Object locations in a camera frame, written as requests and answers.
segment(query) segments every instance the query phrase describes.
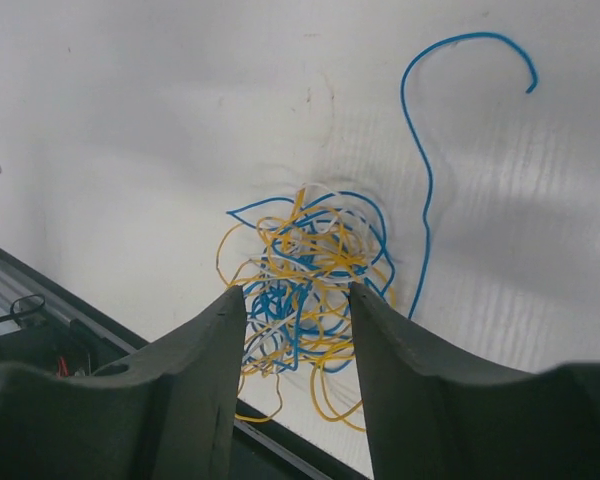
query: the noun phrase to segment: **black cable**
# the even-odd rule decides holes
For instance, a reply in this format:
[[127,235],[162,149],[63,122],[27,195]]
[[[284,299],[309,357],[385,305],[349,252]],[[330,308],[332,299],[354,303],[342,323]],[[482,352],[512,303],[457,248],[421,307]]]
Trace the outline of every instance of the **black cable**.
[[[25,309],[25,310],[21,310],[19,312],[16,312],[16,305],[19,302],[22,302],[24,300],[33,299],[33,298],[39,298],[40,299],[40,304],[36,305],[35,307],[32,307],[32,308],[29,308],[29,309]],[[26,297],[21,297],[21,298],[15,300],[11,304],[11,307],[9,307],[9,315],[3,315],[2,317],[0,317],[0,323],[6,322],[8,320],[21,320],[22,317],[28,317],[29,315],[33,315],[35,313],[38,313],[39,311],[41,311],[45,307],[46,304],[47,304],[47,299],[44,297],[44,295],[42,295],[40,293],[34,293],[33,295],[28,295]]]

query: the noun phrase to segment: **tangled wire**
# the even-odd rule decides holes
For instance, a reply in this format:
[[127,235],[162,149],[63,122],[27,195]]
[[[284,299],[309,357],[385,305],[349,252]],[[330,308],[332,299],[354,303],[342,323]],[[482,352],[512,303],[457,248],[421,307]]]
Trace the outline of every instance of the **tangled wire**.
[[[308,201],[310,190],[323,195]],[[286,217],[265,216],[250,223],[247,211],[267,204],[286,204]],[[395,266],[387,250],[384,215],[373,200],[351,191],[331,191],[319,184],[303,185],[295,198],[271,197],[228,212],[239,223],[223,237],[216,268],[227,287],[241,285],[248,312],[247,337],[242,358],[241,387],[247,376],[279,375],[295,371],[301,363],[313,368],[311,397],[318,413],[331,422],[347,420],[361,405],[339,413],[329,399],[325,376],[345,369],[354,359],[348,291],[351,282],[361,282],[395,305],[391,284]],[[261,253],[250,256],[231,279],[222,273],[220,260],[227,239],[246,226],[264,244]],[[326,413],[316,393],[317,380]],[[283,405],[276,379],[278,409]]]

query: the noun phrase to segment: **white board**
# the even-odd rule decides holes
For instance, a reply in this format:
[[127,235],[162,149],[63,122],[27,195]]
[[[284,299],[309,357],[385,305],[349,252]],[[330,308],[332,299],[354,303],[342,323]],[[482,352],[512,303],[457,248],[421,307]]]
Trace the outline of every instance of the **white board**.
[[[0,246],[154,340],[221,293],[225,210],[320,181],[382,203],[405,312],[426,181],[400,76],[476,30],[540,85],[487,40],[414,72],[437,176],[416,320],[517,368],[600,360],[600,0],[1,0]],[[279,420],[370,474],[302,385]]]

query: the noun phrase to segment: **stain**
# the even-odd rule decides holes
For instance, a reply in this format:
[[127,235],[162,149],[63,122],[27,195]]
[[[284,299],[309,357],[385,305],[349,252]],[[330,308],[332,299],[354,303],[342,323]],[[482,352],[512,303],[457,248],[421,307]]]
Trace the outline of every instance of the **stain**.
[[333,88],[331,81],[326,73],[322,72],[322,76],[324,77],[324,83],[329,90],[330,99],[331,99],[331,126],[329,127],[329,132],[327,133],[327,137],[325,141],[322,143],[321,147],[326,147],[331,139],[333,138],[333,129],[336,124],[336,90]]

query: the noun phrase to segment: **red wire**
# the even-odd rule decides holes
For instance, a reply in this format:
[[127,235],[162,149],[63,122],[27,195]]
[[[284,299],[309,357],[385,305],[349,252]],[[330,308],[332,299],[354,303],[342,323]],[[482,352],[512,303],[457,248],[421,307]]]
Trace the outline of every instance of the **red wire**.
[[58,376],[60,377],[68,377],[69,376],[69,368],[67,367],[67,361],[64,357],[60,357],[58,359],[59,368],[58,368]]

